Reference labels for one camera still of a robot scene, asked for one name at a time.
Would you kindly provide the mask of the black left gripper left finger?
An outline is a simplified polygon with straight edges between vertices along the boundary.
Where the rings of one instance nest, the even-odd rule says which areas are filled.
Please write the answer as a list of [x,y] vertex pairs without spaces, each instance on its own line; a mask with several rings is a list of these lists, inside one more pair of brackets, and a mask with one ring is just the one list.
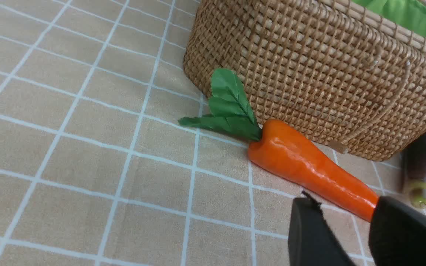
[[288,234],[291,266],[354,266],[324,218],[321,202],[308,192],[294,198]]

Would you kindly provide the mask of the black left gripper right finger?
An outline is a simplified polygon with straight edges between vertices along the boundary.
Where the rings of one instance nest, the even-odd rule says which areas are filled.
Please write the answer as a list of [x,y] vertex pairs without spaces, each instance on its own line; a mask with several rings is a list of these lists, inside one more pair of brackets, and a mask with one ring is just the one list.
[[368,245],[377,266],[426,266],[426,216],[381,196],[370,222]]

